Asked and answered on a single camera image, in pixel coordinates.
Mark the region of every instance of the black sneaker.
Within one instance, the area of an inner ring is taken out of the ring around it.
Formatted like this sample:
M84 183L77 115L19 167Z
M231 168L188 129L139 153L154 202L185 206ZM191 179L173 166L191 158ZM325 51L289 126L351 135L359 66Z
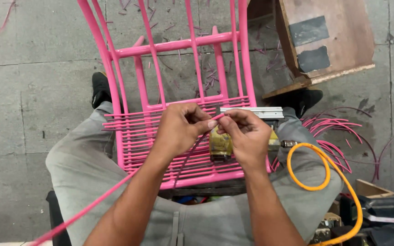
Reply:
M92 88L94 89L94 94L92 95L92 108L96 109L104 101L112 102L109 82L105 73L95 72L92 75Z
M269 98L272 107L290 107L296 111L297 118L301 118L323 98L321 90L299 89Z

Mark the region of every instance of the gray sweatpants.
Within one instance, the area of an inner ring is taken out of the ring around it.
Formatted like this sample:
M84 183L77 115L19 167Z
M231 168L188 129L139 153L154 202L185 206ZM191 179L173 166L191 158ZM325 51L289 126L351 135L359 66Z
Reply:
M59 141L49 152L46 163L59 200L63 219L68 220L101 194L123 179L126 173L111 160L114 134L101 131L104 114L112 104L103 102L91 116ZM281 140L295 140L318 146L302 127L294 110L284 108L285 121L277 128ZM278 154L286 162L289 149ZM310 149L300 148L292 157L293 171L299 181L317 186L325 178L320 158ZM304 240L313 235L336 195L342 181L331 171L331 182L320 191L298 187L285 169L272 175L279 199ZM101 216L124 191L118 189L86 216L68 228L73 246L82 245ZM253 245L247 194L205 204L186 206L163 198L156 199L142 245Z

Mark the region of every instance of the black tape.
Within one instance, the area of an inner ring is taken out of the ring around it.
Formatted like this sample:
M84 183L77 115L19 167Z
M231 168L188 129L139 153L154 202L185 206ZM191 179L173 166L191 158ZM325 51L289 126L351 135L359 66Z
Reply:
M329 37L325 16L304 20L288 26L294 47Z
M327 68L331 65L328 56L328 48L322 46L315 50L306 50L297 55L299 70L303 73L309 73L314 70Z

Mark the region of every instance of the concrete floor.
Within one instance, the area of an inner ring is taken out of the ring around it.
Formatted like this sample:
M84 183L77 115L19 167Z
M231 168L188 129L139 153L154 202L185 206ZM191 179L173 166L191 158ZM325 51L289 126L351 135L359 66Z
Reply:
M317 86L324 91L325 98L311 112L318 112L335 106L358 107L367 101L364 109L375 106L373 118L352 112L338 113L354 122L363 124L359 130L379 153L388 139L394 135L394 40L389 43L387 34L394 36L394 0L365 0L370 14L371 25L377 44L374 61L376 68L344 76ZM193 0L194 21L209 32L212 25L219 31L228 31L227 1ZM133 44L143 34L141 17L131 3L128 15L118 14L118 0L101 0L103 12L109 24L116 47ZM52 146L92 111L91 74L102 70L96 44L75 0L65 1L25 1L18 0L6 28L0 33L0 242L31 241L49 229L47 192L52 189L50 176L45 167L47 152ZM173 6L168 1L154 4L158 9L153 21L159 22L152 29L156 42L162 37L175 39L189 37L183 15L184 4L176 1ZM0 25L8 9L8 4L0 1ZM264 20L273 25L272 20ZM167 26L176 26L163 32ZM257 44L256 25L250 26L251 47L266 43L275 49L277 34L263 28ZM231 44L224 44L223 50L232 50ZM253 79L257 98L264 92L286 85L289 76L286 70L267 73L264 64L280 51L269 51L267 55L250 52ZM175 53L164 53L162 59L175 70L163 70L168 100L179 97L191 98L195 80L194 63L191 55L183 55L179 62ZM232 53L225 53L225 61L232 60ZM204 64L213 60L213 55L204 54ZM148 64L150 57L145 57ZM139 98L135 96L135 74L133 61L122 61L124 79L128 86L129 103L132 111L140 109ZM146 70L149 96L157 100L154 70ZM180 90L168 81L181 82ZM234 84L235 77L228 76ZM231 93L236 93L234 86ZM347 138L353 149L345 143ZM340 146L348 159L372 161L372 156L363 157L365 145L355 143L352 136L328 133L324 139ZM362 178L370 180L373 166L352 164L354 174L350 180ZM380 168L379 185L394 190L394 143L386 151Z

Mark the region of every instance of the pink chair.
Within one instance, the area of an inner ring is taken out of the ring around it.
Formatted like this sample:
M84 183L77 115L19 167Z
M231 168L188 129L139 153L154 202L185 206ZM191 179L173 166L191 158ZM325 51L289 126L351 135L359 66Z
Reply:
M144 163L144 160L155 140L156 131L162 111L165 110L170 104L166 103L165 101L161 72L159 70L159 64L157 59L158 52L192 48L194 53L194 62L197 72L198 91L200 97L172 103L197 103L203 110L205 110L212 116L215 116L217 106L256 107L248 52L249 45L247 40L247 0L238 0L239 31L236 30L235 23L235 0L230 0L232 31L218 33L217 27L214 26L212 28L212 35L203 37L195 37L190 0L185 0L190 39L158 44L155 44L153 42L153 37L151 34L150 24L146 13L146 8L144 6L144 1L138 0L138 2L144 20L149 45L141 46L142 42L144 41L144 36L141 36L133 45L133 47L115 49L100 6L97 0L92 0L92 4L96 10L102 31L106 36L106 41L109 46L108 50L105 40L101 34L100 27L95 19L92 9L90 8L88 0L78 0L80 8L85 15L86 21L88 22L94 39L97 43L101 59L106 70L107 78L109 80L110 90L112 94L114 114L109 116L113 116L113 119L109 120L109 122L104 124L104 130L116 131L118 165L127 173L133 173L137 171L138 168L140 168L140 166ZM236 77L239 91L239 96L233 98L229 98L227 91L225 65L223 63L221 49L222 42L233 43ZM243 92L243 87L241 85L240 64L237 46L238 42L240 42L241 44L241 55L243 60L243 70L247 95L245 95L245 93ZM214 47L218 71L218 80L220 83L219 95L205 96L205 88L201 78L199 54L197 52L197 46L204 45L213 45ZM141 61L141 55L150 53L153 56L154 67L156 69L161 101L161 103L155 105L151 105L148 102L144 68ZM123 77L119 68L119 59L130 56L134 58L136 77L142 104L142 112L137 113L129 113ZM116 84L116 78L118 79L119 89ZM121 111L119 94L121 94L122 97L124 112ZM179 171L183 164L183 160L186 158L187 154L188 153L185 153L173 159L173 162L169 165L169 168L164 175L161 189L185 187L207 182L236 179L244 176L241 167L235 161L221 164L217 163L216 165L210 162L207 138L205 138L202 142L198 144L188 162L185 164L185 166L182 167L182 170ZM268 161L266 165L267 171L270 172L270 163L268 163Z

